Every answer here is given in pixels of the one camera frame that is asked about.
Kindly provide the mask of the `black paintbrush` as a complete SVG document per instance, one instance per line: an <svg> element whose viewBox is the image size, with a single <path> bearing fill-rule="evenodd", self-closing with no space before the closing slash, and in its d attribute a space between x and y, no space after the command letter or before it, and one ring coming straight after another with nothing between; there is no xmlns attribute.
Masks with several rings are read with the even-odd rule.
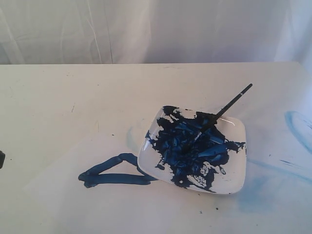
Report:
<svg viewBox="0 0 312 234"><path fill-rule="evenodd" d="M252 83L247 85L236 97L234 97L229 103L227 103L217 114L215 114L208 123L204 124L200 130L198 130L190 140L185 144L181 150L182 154L187 153L194 143L198 140L198 138L205 133L208 129L210 129L213 125L216 124L217 120L227 111L229 110L250 88L253 86Z"/></svg>

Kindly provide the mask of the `white paper sheet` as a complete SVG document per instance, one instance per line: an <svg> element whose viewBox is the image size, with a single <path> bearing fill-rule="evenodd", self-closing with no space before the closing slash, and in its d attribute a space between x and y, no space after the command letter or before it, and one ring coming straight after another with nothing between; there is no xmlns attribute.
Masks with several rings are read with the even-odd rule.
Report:
<svg viewBox="0 0 312 234"><path fill-rule="evenodd" d="M92 134L30 181L25 191L71 234L186 233L200 211L195 193L162 181L85 188L78 176L120 153L125 144Z"/></svg>

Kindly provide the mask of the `white backdrop curtain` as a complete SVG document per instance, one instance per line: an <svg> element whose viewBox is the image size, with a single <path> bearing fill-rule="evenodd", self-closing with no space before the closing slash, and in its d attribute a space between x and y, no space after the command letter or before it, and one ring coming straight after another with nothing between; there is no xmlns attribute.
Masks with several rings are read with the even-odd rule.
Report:
<svg viewBox="0 0 312 234"><path fill-rule="evenodd" d="M309 0L3 0L1 64L296 61Z"/></svg>

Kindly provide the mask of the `white square paint plate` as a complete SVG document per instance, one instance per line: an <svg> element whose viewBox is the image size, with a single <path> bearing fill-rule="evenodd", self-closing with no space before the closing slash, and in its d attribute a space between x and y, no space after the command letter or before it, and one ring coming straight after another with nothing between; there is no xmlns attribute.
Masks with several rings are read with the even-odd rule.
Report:
<svg viewBox="0 0 312 234"><path fill-rule="evenodd" d="M233 194L246 175L246 131L233 117L220 117L183 154L182 149L212 114L175 106L157 112L138 154L146 174L199 192Z"/></svg>

